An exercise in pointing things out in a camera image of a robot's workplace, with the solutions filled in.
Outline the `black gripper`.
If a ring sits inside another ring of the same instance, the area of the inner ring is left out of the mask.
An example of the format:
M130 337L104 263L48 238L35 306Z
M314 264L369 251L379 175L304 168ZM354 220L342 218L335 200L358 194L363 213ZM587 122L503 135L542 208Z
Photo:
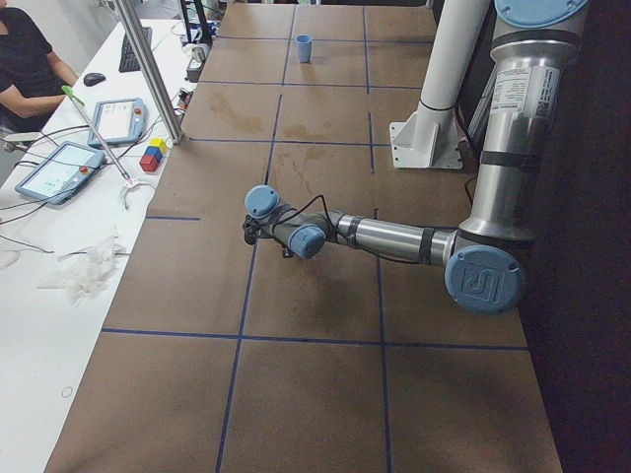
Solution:
M266 238L265 223L251 215L245 216L243 231L244 240L248 245L255 245L260 238Z

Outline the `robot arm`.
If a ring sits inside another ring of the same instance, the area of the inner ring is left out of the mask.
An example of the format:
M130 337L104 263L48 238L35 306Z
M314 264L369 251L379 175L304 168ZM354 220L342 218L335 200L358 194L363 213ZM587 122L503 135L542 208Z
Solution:
M451 232L285 203L270 186L245 196L245 241L278 242L287 256L315 256L327 242L406 263L441 266L449 295L480 314L511 310L526 291L533 235L524 211L553 121L564 69L579 54L585 1L448 1L442 10L417 110L390 127L399 169L458 165L453 111L488 9L495 80L472 208Z

